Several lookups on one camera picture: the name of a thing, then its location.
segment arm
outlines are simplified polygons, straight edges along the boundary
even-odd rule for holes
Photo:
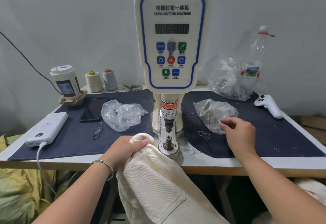
[[[125,163],[133,152],[145,147],[148,140],[129,143],[132,136],[121,136],[100,160],[113,170]],[[103,163],[92,164],[84,174],[50,205],[33,223],[74,224],[90,223],[105,181],[111,170]]]
[[[255,151],[255,127],[239,118],[221,120],[228,144],[277,223],[325,223],[326,207],[292,183]]]

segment servo button machine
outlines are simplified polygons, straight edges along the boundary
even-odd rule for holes
[[[177,159],[183,129],[181,102],[197,82],[206,42],[208,0],[135,0],[141,66],[154,94],[158,149]]]

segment hand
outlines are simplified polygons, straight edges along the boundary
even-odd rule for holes
[[[148,140],[145,139],[130,144],[129,140],[131,138],[132,136],[120,136],[111,145],[108,151],[101,156],[100,160],[108,163],[113,168],[113,170],[116,171],[118,167],[124,164],[134,152],[144,148],[148,143]]]
[[[240,118],[221,120],[221,129],[226,134],[228,145],[234,156],[242,163],[247,158],[258,156],[255,151],[255,127]]]

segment white power bank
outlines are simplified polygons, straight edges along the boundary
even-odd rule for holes
[[[47,115],[28,131],[25,143],[30,147],[39,146],[44,141],[47,144],[52,143],[67,119],[68,114],[66,112]]]

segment white game controller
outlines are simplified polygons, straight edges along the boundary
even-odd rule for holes
[[[256,99],[255,106],[264,106],[276,119],[281,119],[283,117],[281,110],[269,94],[261,95]]]

